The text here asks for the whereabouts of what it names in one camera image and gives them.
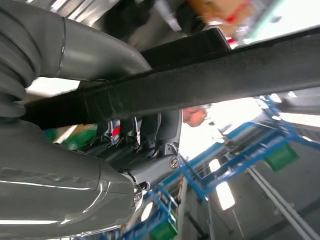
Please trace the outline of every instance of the screw head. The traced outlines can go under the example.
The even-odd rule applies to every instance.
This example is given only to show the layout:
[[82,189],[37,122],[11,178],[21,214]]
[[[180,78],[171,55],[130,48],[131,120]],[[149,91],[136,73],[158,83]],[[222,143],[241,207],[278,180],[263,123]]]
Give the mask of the screw head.
[[176,169],[179,167],[179,160],[177,156],[172,156],[170,159],[170,167],[172,169]]
[[139,202],[139,200],[140,200],[141,199],[141,196],[140,195],[140,194],[136,194],[136,195],[134,195],[134,197],[133,198],[133,201],[134,202],[135,202],[135,203],[137,203],[137,202]]

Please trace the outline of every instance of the black frame rail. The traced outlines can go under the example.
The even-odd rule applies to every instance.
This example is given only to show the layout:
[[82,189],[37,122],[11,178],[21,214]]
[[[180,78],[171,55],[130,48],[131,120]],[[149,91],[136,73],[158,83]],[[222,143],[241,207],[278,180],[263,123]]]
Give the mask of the black frame rail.
[[23,119],[48,129],[318,87],[319,62],[317,27],[32,102]]

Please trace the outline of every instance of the blue steel frame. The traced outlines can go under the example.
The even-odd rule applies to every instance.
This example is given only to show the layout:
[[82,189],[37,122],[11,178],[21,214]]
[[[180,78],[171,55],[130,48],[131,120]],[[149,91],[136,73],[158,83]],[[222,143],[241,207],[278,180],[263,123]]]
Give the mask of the blue steel frame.
[[122,234],[121,240],[139,240],[152,232],[156,227],[165,223],[170,222],[175,225],[177,220],[171,214],[171,210],[175,210],[178,207],[177,202],[164,186],[159,184],[152,191],[147,192],[144,195],[143,200],[152,198],[156,203],[158,209],[152,212],[148,219],[140,222],[133,228]]
[[[175,223],[175,219],[171,213],[171,208],[174,204],[177,208],[177,203],[165,190],[165,186],[176,181],[180,175],[183,175],[188,183],[203,201],[208,201],[206,197],[208,193],[214,191],[217,185],[228,181],[237,176],[245,169],[268,155],[288,144],[290,141],[294,141],[315,148],[320,151],[320,142],[310,141],[303,136],[300,136],[296,128],[288,122],[282,119],[280,111],[273,103],[269,95],[256,97],[257,102],[262,108],[264,114],[272,123],[272,127],[263,126],[254,122],[246,122],[242,126],[235,129],[227,135],[229,140],[234,139],[241,132],[250,127],[264,127],[266,133],[260,139],[251,144],[238,155],[233,156],[229,161],[221,165],[219,169],[209,173],[205,177],[199,176],[195,171],[195,167],[202,162],[212,160],[215,154],[220,148],[223,148],[223,143],[214,143],[208,149],[195,157],[191,161],[182,161],[182,165],[178,171],[169,176],[163,181],[163,184],[158,185],[151,192],[148,192],[147,197],[152,197],[157,203],[158,209],[144,222],[140,222],[128,232],[121,237],[122,240],[139,240],[141,239],[157,226],[169,221]],[[163,203],[158,196],[157,192],[161,192],[168,200],[168,204]]]

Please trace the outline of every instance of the green container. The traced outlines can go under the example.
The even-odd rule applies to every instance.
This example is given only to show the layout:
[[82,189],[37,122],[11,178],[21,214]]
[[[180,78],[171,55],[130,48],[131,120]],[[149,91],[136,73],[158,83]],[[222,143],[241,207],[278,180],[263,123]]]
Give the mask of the green container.
[[292,149],[289,144],[285,144],[277,150],[275,150],[264,159],[272,171],[276,172],[282,169],[298,158],[297,152]]
[[150,233],[152,240],[173,240],[178,234],[178,229],[177,228],[177,217],[172,210],[171,213],[176,219],[176,224],[168,221],[163,222]]
[[96,129],[83,130],[69,137],[63,141],[62,145],[69,150],[81,149],[91,143],[96,137],[96,132]]

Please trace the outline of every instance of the fluorescent light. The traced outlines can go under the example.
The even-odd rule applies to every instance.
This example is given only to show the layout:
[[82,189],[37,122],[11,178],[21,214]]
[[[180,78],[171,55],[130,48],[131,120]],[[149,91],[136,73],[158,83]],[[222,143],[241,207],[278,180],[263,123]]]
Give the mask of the fluorescent light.
[[303,139],[306,139],[306,141],[309,142],[312,142],[312,140],[311,140],[310,138],[307,137],[307,136],[302,136]]
[[282,101],[280,99],[279,96],[278,96],[278,94],[275,93],[272,93],[270,95],[270,99],[272,100],[275,103],[282,103]]
[[222,210],[226,210],[235,204],[235,199],[227,182],[221,182],[217,186],[216,190]]
[[212,160],[209,163],[209,168],[210,168],[211,172],[213,173],[213,172],[215,172],[215,171],[220,169],[220,163],[219,162],[219,160],[217,160],[216,158],[216,159],[214,159],[214,160]]
[[279,116],[272,116],[272,119],[277,120],[277,121],[282,120],[282,118]]
[[259,101],[259,105],[262,108],[262,109],[269,109],[269,107],[268,105],[266,105],[264,101]]
[[[220,168],[220,163],[216,158],[209,163],[209,168],[211,172],[214,172]],[[235,199],[227,182],[221,182],[215,189],[217,190],[217,198],[219,199],[222,210],[229,209],[235,204]]]
[[145,221],[150,215],[151,210],[152,209],[152,205],[153,205],[153,202],[150,202],[146,206],[146,208],[143,210],[143,212],[141,215],[141,222]]
[[288,92],[288,95],[291,98],[297,98],[297,95],[293,91]]
[[223,139],[223,138],[218,138],[218,139],[217,139],[216,140],[217,143],[220,143],[220,144],[223,144],[223,143],[224,143],[225,142],[225,140]]
[[67,0],[55,0],[54,4],[51,6],[51,10],[52,12],[57,12],[60,8],[61,8],[63,4],[65,4]]
[[0,220],[0,225],[43,225],[57,222],[49,220]]
[[301,124],[320,128],[319,115],[281,112],[280,116],[285,121],[293,124]]

